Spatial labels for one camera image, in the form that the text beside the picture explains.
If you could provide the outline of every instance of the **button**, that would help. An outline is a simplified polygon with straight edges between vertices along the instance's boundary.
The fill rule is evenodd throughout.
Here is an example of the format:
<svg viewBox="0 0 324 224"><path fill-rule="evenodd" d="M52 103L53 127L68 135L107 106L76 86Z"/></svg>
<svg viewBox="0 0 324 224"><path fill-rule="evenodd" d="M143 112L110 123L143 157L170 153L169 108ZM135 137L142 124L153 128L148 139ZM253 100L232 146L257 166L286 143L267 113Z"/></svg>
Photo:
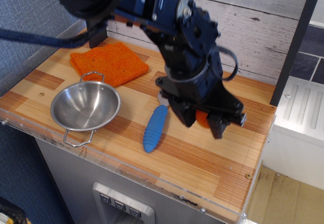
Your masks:
<svg viewBox="0 0 324 224"><path fill-rule="evenodd" d="M107 204L111 204L111 200L110 200L110 198L109 198L108 196L105 196L105 195L103 195L103 194L100 194L100 199L101 199L103 202L107 203Z"/></svg>
<svg viewBox="0 0 324 224"><path fill-rule="evenodd" d="M118 202L115 200L115 206L119 209L119 210L126 210L126 207L124 204L122 204L121 202Z"/></svg>
<svg viewBox="0 0 324 224"><path fill-rule="evenodd" d="M130 207L130 214L134 217L141 218L141 213L138 210L133 209L132 207Z"/></svg>

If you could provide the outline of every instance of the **black cable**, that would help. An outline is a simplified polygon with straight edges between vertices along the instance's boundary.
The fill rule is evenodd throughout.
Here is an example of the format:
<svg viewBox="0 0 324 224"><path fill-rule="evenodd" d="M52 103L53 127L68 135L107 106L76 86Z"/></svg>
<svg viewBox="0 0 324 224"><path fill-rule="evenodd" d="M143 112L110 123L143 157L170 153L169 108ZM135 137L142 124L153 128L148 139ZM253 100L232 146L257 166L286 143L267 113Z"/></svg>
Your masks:
<svg viewBox="0 0 324 224"><path fill-rule="evenodd" d="M58 39L44 35L5 30L0 28L0 39L57 48L78 48L84 45L87 41L89 41L90 38L95 36L102 29L106 29L107 24L107 20L102 20L100 23L93 26L87 32L77 35L73 38L67 39Z"/></svg>
<svg viewBox="0 0 324 224"><path fill-rule="evenodd" d="M230 81L230 80L232 80L236 76L236 74L238 72L238 59L237 59L237 56L231 50L229 50L227 48L224 48L224 47L221 47L221 46L215 46L214 50L216 50L218 52L221 52L221 53L225 53L225 54L231 56L234 59L234 61L235 61L235 68L234 68L234 71L232 72L232 74L229 77L227 77L227 78L221 78L221 77L219 77L219 75L212 69L213 74L218 79L220 79L222 81Z"/></svg>

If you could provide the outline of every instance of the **orange cloth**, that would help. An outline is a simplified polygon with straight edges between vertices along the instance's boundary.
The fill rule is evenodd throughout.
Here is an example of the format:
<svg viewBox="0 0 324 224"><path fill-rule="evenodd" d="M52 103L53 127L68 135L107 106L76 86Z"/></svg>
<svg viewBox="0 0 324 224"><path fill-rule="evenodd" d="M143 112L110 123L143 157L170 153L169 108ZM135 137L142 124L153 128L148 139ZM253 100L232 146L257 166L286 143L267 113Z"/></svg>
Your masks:
<svg viewBox="0 0 324 224"><path fill-rule="evenodd" d="M108 44L85 53L72 53L70 62L80 76L96 71L104 74L104 82L113 87L148 72L148 65L123 43ZM90 74L84 80L101 81L102 78L97 74Z"/></svg>

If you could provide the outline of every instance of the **dark tile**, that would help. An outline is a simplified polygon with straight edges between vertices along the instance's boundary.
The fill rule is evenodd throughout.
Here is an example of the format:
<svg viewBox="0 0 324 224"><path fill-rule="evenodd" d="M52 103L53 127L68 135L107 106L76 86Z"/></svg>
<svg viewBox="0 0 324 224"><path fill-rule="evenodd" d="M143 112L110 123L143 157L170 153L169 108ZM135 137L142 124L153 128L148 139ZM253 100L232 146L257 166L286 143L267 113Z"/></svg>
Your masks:
<svg viewBox="0 0 324 224"><path fill-rule="evenodd" d="M299 51L324 57L324 29L309 25Z"/></svg>
<svg viewBox="0 0 324 224"><path fill-rule="evenodd" d="M317 62L318 57L298 53L290 75L309 81L313 75Z"/></svg>
<svg viewBox="0 0 324 224"><path fill-rule="evenodd" d="M312 81L324 85L324 59L322 58L317 66L316 72Z"/></svg>

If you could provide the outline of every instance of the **stainless steel bowl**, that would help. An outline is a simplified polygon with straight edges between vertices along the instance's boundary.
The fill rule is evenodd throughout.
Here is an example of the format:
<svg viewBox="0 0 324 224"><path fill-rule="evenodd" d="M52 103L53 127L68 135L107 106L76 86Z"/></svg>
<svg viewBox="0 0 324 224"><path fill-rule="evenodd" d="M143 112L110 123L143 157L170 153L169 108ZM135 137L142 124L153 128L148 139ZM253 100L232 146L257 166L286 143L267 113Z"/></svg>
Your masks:
<svg viewBox="0 0 324 224"><path fill-rule="evenodd" d="M83 77L97 73L102 81L82 81ZM84 74L78 83L75 83L53 99L51 115L53 120L65 128L63 141L72 147L90 143L95 130L105 126L117 115L120 108L120 96L110 85L103 82L104 75L98 72ZM68 131L91 130L90 139L75 145L66 141Z"/></svg>

